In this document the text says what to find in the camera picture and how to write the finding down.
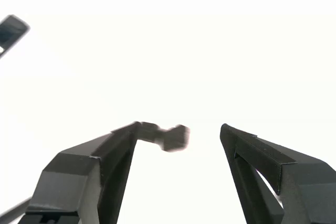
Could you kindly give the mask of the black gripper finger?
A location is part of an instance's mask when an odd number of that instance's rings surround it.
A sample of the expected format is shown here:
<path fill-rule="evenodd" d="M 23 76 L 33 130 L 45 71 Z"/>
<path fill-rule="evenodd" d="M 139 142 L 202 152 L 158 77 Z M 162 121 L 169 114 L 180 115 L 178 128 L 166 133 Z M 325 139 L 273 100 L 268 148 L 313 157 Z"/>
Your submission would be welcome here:
<path fill-rule="evenodd" d="M 223 124 L 220 140 L 247 223 L 335 223 L 326 162 Z"/>
<path fill-rule="evenodd" d="M 59 152 L 43 169 L 20 223 L 117 223 L 138 123 Z"/>

